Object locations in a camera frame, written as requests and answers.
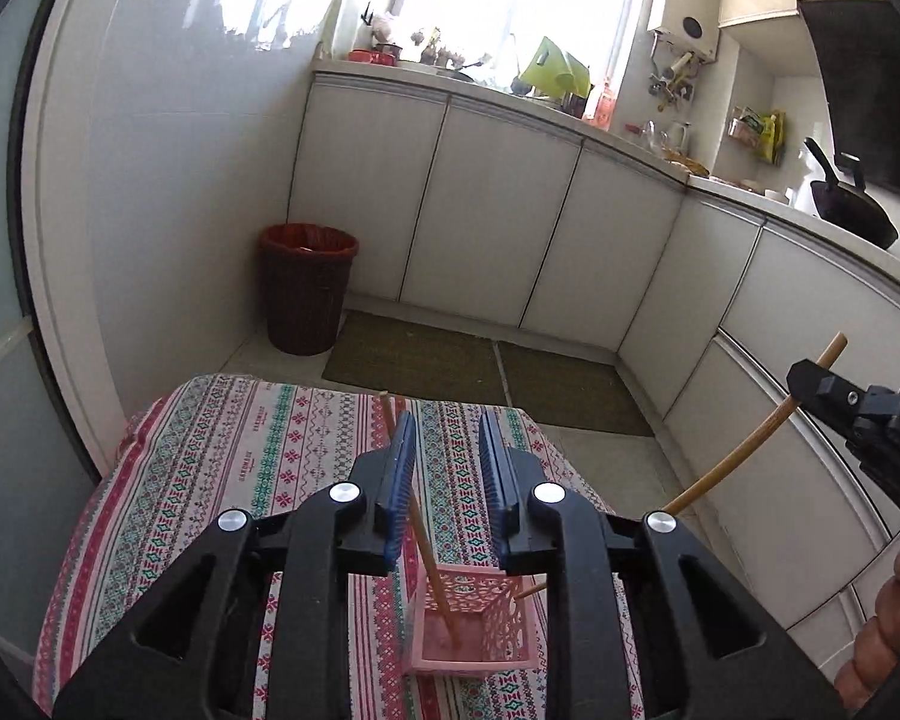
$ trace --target baseboard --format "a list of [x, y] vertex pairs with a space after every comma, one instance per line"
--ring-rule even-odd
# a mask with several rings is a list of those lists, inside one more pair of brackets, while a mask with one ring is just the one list
[[[650, 400], [650, 396], [637, 381], [629, 367], [623, 361], [619, 361], [616, 364], [616, 368], [626, 388], [634, 396], [636, 405], [643, 413], [645, 420], [650, 425], [650, 429], [653, 430], [656, 442], [660, 445], [660, 450], [667, 459], [674, 476], [676, 476], [680, 488], [686, 490], [696, 482], [697, 476], [693, 473], [693, 469], [691, 469], [687, 459], [683, 456], [683, 451], [680, 449], [677, 440], [670, 432], [670, 428], [663, 423], [663, 417], [660, 416], [660, 413], [653, 405], [653, 401]], [[688, 507], [687, 511], [696, 515], [703, 534], [710, 542], [707, 546], [711, 552], [730, 570], [733, 576], [752, 591], [751, 582], [749, 577], [746, 576], [740, 557], [737, 556], [733, 543], [730, 541], [730, 537], [727, 536], [727, 531], [724, 530], [724, 527], [720, 524], [720, 518], [717, 517], [717, 509], [714, 509], [704, 497]]]
[[24, 652], [16, 644], [7, 641], [0, 635], [0, 657], [10, 669], [10, 673], [29, 695], [34, 681], [34, 656]]
[[588, 343], [576, 341], [562, 341], [561, 338], [542, 336], [529, 330], [521, 330], [519, 327], [507, 327], [493, 322], [484, 322], [482, 319], [459, 317], [456, 314], [444, 314], [429, 308], [420, 308], [408, 303], [397, 303], [395, 300], [384, 298], [372, 298], [370, 295], [357, 295], [347, 293], [343, 301], [343, 307], [351, 311], [362, 311], [367, 314], [376, 314], [378, 317], [390, 317], [402, 319], [404, 322], [416, 322], [428, 327], [439, 327], [442, 330], [453, 330], [457, 333], [467, 333], [480, 338], [490, 338], [492, 341], [508, 341], [518, 346], [530, 349], [538, 349], [554, 354], [563, 354], [567, 357], [577, 357], [591, 362], [603, 362], [606, 365], [616, 365], [617, 355], [608, 349], [599, 346], [591, 346]]

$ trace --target blue gripper pad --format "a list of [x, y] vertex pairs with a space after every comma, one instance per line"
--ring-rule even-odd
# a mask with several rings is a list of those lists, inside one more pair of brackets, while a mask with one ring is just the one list
[[509, 537], [520, 530], [520, 498], [514, 467], [500, 436], [500, 425], [490, 410], [480, 420], [480, 471], [493, 550], [501, 569], [506, 571], [511, 556]]
[[410, 514], [410, 491], [416, 463], [416, 419], [400, 413], [396, 430], [386, 452], [386, 472], [377, 494], [373, 527], [384, 536], [384, 562], [393, 570], [403, 547], [403, 535]]

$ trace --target striped tablecloth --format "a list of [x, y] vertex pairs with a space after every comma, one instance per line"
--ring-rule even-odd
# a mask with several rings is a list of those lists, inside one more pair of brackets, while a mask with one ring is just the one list
[[[494, 565], [480, 482], [478, 425], [497, 413], [504, 442], [540, 457], [553, 481], [605, 509], [590, 486], [516, 409], [425, 400], [398, 401], [418, 420], [413, 486], [440, 562]], [[298, 506], [346, 479], [354, 459], [383, 446], [378, 399], [328, 389], [268, 384], [242, 376], [193, 379], [138, 415], [119, 464], [97, 488], [77, 524], [47, 610], [34, 666], [34, 698], [49, 710], [63, 683], [160, 572], [218, 512], [255, 517]], [[405, 549], [386, 578], [350, 579], [350, 690], [354, 718], [541, 718], [546, 699], [546, 641], [540, 669], [486, 680], [405, 677], [400, 653], [403, 610], [416, 577], [415, 550]], [[254, 718], [263, 718], [279, 574], [261, 637]], [[535, 596], [541, 622], [545, 594]], [[618, 599], [623, 599], [618, 586]], [[629, 631], [634, 718], [643, 702]]]

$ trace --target black wok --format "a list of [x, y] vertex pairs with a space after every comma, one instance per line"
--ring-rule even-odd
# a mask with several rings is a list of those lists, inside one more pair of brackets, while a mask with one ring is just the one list
[[813, 138], [807, 138], [805, 143], [826, 175], [826, 181], [813, 181], [810, 184], [820, 218], [880, 248], [890, 248], [899, 237], [899, 233], [887, 212], [866, 193], [866, 181], [860, 160], [844, 154], [845, 158], [853, 160], [853, 184], [847, 184], [837, 177], [823, 149]]

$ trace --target floor mat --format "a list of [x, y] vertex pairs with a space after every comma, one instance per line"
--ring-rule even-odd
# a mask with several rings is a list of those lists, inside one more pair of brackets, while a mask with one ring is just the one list
[[514, 405], [546, 425], [652, 436], [612, 365], [500, 343]]
[[488, 338], [351, 311], [323, 378], [427, 400], [506, 405]]

